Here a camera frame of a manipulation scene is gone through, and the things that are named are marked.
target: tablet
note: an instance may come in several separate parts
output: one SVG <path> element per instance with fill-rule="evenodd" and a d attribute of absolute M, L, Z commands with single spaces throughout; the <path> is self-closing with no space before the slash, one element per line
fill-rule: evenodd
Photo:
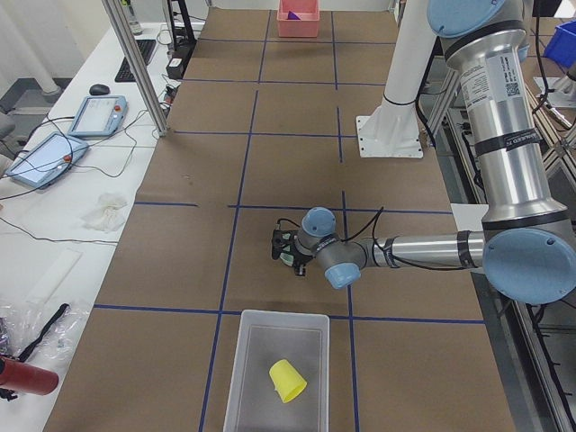
<path fill-rule="evenodd" d="M 83 140 L 108 138 L 124 121 L 127 106 L 124 96 L 85 97 L 68 135 Z"/>
<path fill-rule="evenodd" d="M 58 181 L 87 149 L 85 141 L 54 132 L 30 153 L 19 156 L 4 176 L 43 189 Z"/>

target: metal frame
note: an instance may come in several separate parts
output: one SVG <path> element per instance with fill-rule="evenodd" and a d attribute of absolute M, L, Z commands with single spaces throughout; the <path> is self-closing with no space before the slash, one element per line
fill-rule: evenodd
<path fill-rule="evenodd" d="M 163 137 L 166 135 L 168 129 L 166 117 L 160 108 L 156 92 L 154 91 L 154 86 L 150 80 L 150 75 L 146 70 L 146 63 L 144 62 L 144 58 L 142 58 L 136 40 L 132 35 L 128 20 L 122 10 L 122 6 L 118 0 L 102 0 L 102 4 L 110 17 L 112 28 L 114 29 L 122 51 L 128 60 L 130 70 L 136 79 L 136 84 L 138 85 L 140 94 L 144 99 L 144 104 L 148 108 L 148 113 L 156 125 L 158 135 Z"/>

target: keyboard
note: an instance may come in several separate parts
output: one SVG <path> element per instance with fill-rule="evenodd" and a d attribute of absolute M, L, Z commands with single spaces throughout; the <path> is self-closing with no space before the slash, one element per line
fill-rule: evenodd
<path fill-rule="evenodd" d="M 138 48 L 140 50 L 140 54 L 142 54 L 142 57 L 144 58 L 144 63 L 149 64 L 152 60 L 154 47 L 156 47 L 156 41 L 153 39 L 136 39 L 136 43 L 138 43 Z M 114 81 L 117 83 L 136 82 L 134 75 L 130 71 L 130 65 L 128 64 L 128 60 L 126 58 L 124 58 L 122 61 L 120 70 L 116 74 Z"/>

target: black strap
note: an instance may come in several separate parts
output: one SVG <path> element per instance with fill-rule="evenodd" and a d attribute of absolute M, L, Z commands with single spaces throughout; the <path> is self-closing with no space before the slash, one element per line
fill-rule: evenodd
<path fill-rule="evenodd" d="M 545 225 L 547 223 L 554 223 L 568 219 L 568 212 L 566 210 L 555 211 L 554 213 L 546 213 L 538 216 L 528 216 L 520 219 L 510 220 L 496 220 L 494 222 L 483 222 L 482 227 L 487 231 L 501 231 L 511 230 L 513 228 L 526 228 L 534 227 L 536 225 Z"/>
<path fill-rule="evenodd" d="M 34 348 L 36 348 L 38 346 L 38 344 L 44 339 L 44 337 L 46 336 L 46 333 L 49 332 L 50 327 L 52 327 L 52 324 L 54 324 L 62 315 L 64 315 L 64 312 L 66 312 L 66 309 L 68 309 L 70 307 L 69 304 L 64 303 L 62 304 L 58 310 L 56 311 L 56 313 L 52 316 L 52 318 L 49 319 L 49 321 L 46 323 L 46 325 L 42 328 L 40 335 L 36 338 L 36 340 L 34 340 L 33 342 L 31 342 L 21 353 L 20 355 L 18 355 L 18 361 L 19 362 L 25 362 L 26 360 L 28 360 L 28 357 L 30 357 L 32 355 L 32 352 L 34 351 Z"/>
<path fill-rule="evenodd" d="M 456 245 L 458 246 L 458 257 L 460 264 L 464 268 L 478 268 L 470 254 L 470 245 L 468 239 L 470 238 L 471 231 L 458 231 L 456 234 Z"/>
<path fill-rule="evenodd" d="M 474 148 L 476 155 L 480 157 L 492 151 L 506 149 L 511 151 L 528 144 L 540 142 L 542 138 L 536 129 L 526 129 L 520 132 L 507 133 L 499 137 L 485 139 L 484 141 L 477 142 Z"/>
<path fill-rule="evenodd" d="M 389 268 L 400 268 L 400 266 L 396 264 L 396 261 L 394 261 L 394 254 L 392 253 L 392 246 L 394 245 L 395 239 L 395 237 L 387 238 L 384 243 L 384 248 L 382 249 L 384 259 Z"/>
<path fill-rule="evenodd" d="M 340 241 L 340 239 L 336 235 L 330 234 L 329 236 L 323 238 L 310 252 L 312 253 L 312 256 L 315 257 L 323 248 L 326 248 L 332 243 L 336 243 L 337 241 Z"/>

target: computer mouse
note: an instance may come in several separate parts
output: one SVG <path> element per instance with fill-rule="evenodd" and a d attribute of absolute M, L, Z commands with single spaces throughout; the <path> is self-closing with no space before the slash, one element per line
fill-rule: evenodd
<path fill-rule="evenodd" d="M 103 96 L 110 94 L 110 87 L 105 84 L 94 84 L 90 87 L 89 92 L 92 96 Z"/>

